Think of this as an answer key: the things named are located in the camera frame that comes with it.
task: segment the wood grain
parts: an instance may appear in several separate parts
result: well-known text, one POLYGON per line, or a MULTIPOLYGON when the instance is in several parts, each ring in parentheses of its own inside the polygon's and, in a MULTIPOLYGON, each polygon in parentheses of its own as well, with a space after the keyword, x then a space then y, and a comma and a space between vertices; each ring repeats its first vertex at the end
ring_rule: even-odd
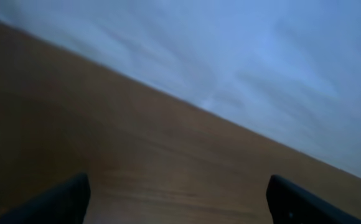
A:
POLYGON ((361 179, 0 24, 0 207, 81 170, 85 223, 271 223, 271 174, 361 218, 361 179))

